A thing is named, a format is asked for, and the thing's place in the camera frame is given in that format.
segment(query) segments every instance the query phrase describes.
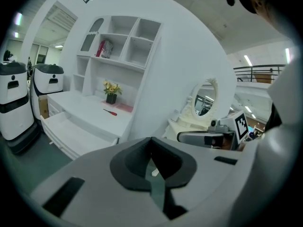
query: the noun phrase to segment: dark vase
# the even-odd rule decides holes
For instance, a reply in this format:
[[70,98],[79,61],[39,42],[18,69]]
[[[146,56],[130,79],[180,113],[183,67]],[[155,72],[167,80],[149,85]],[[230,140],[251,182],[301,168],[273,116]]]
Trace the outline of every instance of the dark vase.
[[117,94],[108,94],[106,98],[106,102],[108,104],[115,104],[117,99]]

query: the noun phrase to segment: oval mirror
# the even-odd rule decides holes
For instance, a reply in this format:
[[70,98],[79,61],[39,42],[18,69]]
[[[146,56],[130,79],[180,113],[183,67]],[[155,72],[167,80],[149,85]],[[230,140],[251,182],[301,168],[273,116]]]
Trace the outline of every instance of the oval mirror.
[[212,84],[203,84],[195,99],[194,111],[198,116],[203,116],[210,111],[216,100],[216,91]]

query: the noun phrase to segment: red screwdriver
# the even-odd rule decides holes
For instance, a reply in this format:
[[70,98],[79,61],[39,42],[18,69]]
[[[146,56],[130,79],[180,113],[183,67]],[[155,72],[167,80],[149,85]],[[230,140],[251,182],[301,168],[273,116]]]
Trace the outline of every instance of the red screwdriver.
[[114,116],[117,116],[117,114],[115,113],[115,112],[112,112],[112,111],[108,111],[110,114],[112,114],[112,115],[114,115]]

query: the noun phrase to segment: mirror frame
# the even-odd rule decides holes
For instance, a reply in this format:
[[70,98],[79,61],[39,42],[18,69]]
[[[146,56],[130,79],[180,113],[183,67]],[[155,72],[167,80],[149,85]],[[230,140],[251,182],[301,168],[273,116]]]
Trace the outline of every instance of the mirror frame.
[[[206,83],[210,83],[213,87],[214,87],[214,90],[215,90],[215,93],[216,93],[216,98],[214,99],[214,103],[213,103],[213,106],[212,108],[204,115],[202,116],[198,116],[195,112],[195,100],[196,100],[196,96],[200,90],[200,88]],[[205,120],[205,119],[208,119],[208,118],[212,118],[214,113],[216,112],[217,110],[217,106],[218,106],[218,83],[217,83],[217,80],[216,78],[209,78],[207,79],[205,82],[203,83],[199,83],[195,89],[193,90],[193,93],[192,93],[192,103],[191,103],[191,113],[193,115],[193,117],[196,119],[196,120]]]

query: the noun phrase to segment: cardboard box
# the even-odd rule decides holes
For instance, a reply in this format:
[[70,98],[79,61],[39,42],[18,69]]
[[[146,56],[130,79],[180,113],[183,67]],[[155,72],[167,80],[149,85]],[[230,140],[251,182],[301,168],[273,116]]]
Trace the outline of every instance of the cardboard box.
[[40,114],[45,118],[49,118],[48,105],[47,105],[47,95],[39,96],[39,108]]

